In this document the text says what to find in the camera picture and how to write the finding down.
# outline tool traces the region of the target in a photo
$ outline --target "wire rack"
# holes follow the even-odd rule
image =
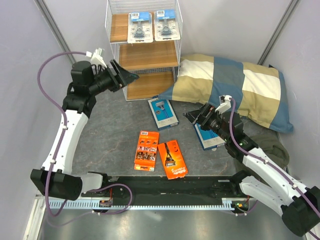
[[[126,41],[111,42],[111,31],[112,31],[112,21],[114,15],[129,14],[131,12],[155,12],[161,9],[174,9],[178,29],[180,32],[180,39],[174,41],[175,53],[177,62],[180,62],[181,56],[181,43],[182,43],[182,32],[183,32],[183,19],[181,15],[181,10],[178,0],[107,0],[105,23],[104,27],[107,33],[108,41],[112,50],[114,59],[118,62],[120,57],[120,46],[121,44],[127,44]],[[140,69],[137,71],[132,71],[137,74],[144,73],[156,73],[156,72],[167,72],[171,71],[173,74],[173,79],[177,79],[179,73],[178,67],[162,67],[153,69]],[[123,93],[125,99],[127,100],[127,88],[123,88]]]

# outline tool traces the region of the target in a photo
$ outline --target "striped pillow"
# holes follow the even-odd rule
[[[281,133],[293,131],[285,79],[273,67],[202,54],[187,55],[181,58],[177,81],[158,97],[217,107],[221,95],[231,95],[237,112],[257,124]]]

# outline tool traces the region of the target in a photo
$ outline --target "white wall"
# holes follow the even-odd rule
[[[56,135],[60,114],[41,95],[37,71],[61,52],[33,0],[0,1],[0,233],[23,237],[36,187],[30,180]],[[61,57],[43,72],[43,86],[62,103],[71,64]]]
[[[301,1],[266,64],[284,74],[293,134],[281,134],[290,173],[320,187],[320,1]]]
[[[103,47],[107,0],[44,0],[69,47]],[[290,0],[180,0],[182,53],[201,53],[258,62]]]

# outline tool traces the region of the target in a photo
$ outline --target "orange package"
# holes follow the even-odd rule
[[[169,180],[183,178],[188,173],[177,140],[161,143],[158,149],[165,174]]]
[[[141,131],[136,147],[134,169],[153,172],[156,166],[159,133]]]

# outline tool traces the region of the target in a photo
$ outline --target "shelf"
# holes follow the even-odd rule
[[[120,45],[119,64],[128,71],[178,66],[174,41]]]
[[[126,43],[128,41],[128,13],[112,15],[110,43]],[[155,23],[152,20],[153,39],[155,39]]]
[[[139,74],[140,78],[127,86],[127,100],[149,99],[174,84],[172,71]]]

